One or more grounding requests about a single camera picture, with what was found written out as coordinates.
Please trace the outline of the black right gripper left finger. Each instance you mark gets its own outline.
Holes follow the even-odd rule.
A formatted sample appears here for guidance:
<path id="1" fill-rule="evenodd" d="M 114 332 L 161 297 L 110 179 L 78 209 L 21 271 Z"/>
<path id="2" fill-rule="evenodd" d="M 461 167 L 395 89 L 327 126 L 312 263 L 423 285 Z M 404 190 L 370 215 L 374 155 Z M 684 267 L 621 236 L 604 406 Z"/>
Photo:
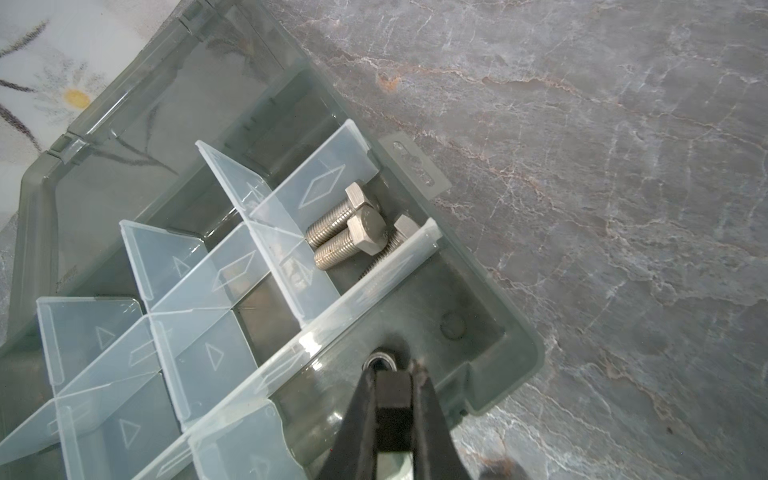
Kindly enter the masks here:
<path id="1" fill-rule="evenodd" d="M 317 479 L 376 478 L 376 371 L 366 368 Z"/>

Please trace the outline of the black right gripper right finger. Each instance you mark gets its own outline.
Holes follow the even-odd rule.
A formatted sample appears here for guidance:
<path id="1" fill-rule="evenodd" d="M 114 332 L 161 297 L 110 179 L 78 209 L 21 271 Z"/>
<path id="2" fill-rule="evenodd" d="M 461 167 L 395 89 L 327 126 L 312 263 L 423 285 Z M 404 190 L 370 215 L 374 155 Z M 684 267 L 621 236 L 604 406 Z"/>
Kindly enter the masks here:
<path id="1" fill-rule="evenodd" d="M 413 360 L 413 461 L 415 479 L 470 479 L 450 436 L 428 370 Z"/>

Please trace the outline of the silver nut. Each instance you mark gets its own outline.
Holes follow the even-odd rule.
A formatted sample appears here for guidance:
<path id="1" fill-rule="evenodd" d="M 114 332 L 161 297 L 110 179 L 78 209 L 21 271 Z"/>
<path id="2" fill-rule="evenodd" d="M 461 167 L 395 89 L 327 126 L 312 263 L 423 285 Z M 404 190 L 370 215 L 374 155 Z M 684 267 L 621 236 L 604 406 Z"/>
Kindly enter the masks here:
<path id="1" fill-rule="evenodd" d="M 362 370 L 371 369 L 373 371 L 397 371 L 397 359 L 394 354 L 387 350 L 375 350 L 364 361 Z"/>

